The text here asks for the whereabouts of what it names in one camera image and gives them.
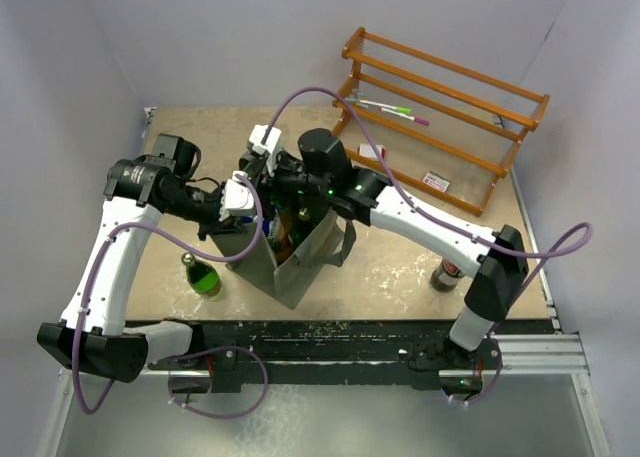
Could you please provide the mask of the green Perrier glass bottle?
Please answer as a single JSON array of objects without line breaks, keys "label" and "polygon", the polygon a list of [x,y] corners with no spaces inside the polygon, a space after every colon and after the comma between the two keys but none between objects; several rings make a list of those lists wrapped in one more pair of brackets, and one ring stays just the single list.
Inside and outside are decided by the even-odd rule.
[{"label": "green Perrier glass bottle", "polygon": [[301,207],[296,215],[296,227],[309,231],[313,228],[313,215],[308,207]]}]

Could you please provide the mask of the blue juice carton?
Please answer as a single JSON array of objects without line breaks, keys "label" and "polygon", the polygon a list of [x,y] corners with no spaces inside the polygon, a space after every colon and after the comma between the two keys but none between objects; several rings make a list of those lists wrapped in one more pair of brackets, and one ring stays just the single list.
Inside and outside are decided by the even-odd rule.
[{"label": "blue juice carton", "polygon": [[263,220],[263,232],[274,253],[287,246],[288,234],[278,213],[275,213],[272,218]]}]

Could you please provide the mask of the green canvas bag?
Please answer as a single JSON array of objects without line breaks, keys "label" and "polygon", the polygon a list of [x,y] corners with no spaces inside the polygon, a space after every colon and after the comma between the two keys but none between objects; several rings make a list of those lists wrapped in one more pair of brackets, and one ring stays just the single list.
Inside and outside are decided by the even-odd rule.
[{"label": "green canvas bag", "polygon": [[[262,230],[249,254],[229,265],[234,274],[290,309],[298,305],[323,267],[341,267],[346,262],[357,238],[351,221],[339,228],[338,214],[330,207],[328,199],[336,195],[330,187],[331,174],[313,174],[303,165],[308,182],[304,195],[259,195],[264,219],[280,215],[288,234],[287,246],[274,253]],[[309,231],[296,227],[301,207],[312,212],[314,226]]]}]

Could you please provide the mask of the dark cola bottle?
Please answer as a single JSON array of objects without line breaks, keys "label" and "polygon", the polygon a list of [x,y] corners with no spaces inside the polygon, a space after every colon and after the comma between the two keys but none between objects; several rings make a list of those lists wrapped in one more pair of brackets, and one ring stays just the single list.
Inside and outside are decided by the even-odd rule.
[{"label": "dark cola bottle", "polygon": [[431,274],[430,284],[436,291],[446,293],[454,290],[464,277],[457,266],[442,258]]}]

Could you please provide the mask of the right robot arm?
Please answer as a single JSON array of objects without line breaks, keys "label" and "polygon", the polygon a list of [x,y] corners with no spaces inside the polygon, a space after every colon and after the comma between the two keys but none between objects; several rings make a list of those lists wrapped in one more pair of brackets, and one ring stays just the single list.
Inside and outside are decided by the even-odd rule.
[{"label": "right robot arm", "polygon": [[481,342],[507,316],[528,274],[520,232],[473,224],[411,195],[386,173],[359,167],[329,130],[298,140],[298,157],[284,150],[281,132],[256,125],[241,170],[258,179],[261,199],[291,212],[331,210],[346,221],[389,231],[439,255],[471,284],[446,339],[446,360],[467,368]]}]

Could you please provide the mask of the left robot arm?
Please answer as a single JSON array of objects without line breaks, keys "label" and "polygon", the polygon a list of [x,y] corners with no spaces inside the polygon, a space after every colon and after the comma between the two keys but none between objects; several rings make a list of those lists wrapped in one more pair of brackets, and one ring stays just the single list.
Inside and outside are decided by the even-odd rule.
[{"label": "left robot arm", "polygon": [[121,159],[107,173],[102,218],[78,288],[56,323],[44,323],[38,344],[74,374],[130,383],[149,363],[172,358],[184,369],[206,355],[201,325],[169,319],[129,328],[126,308],[149,237],[169,214],[193,222],[205,240],[223,228],[222,191],[195,186],[199,147],[162,134],[152,151]]}]

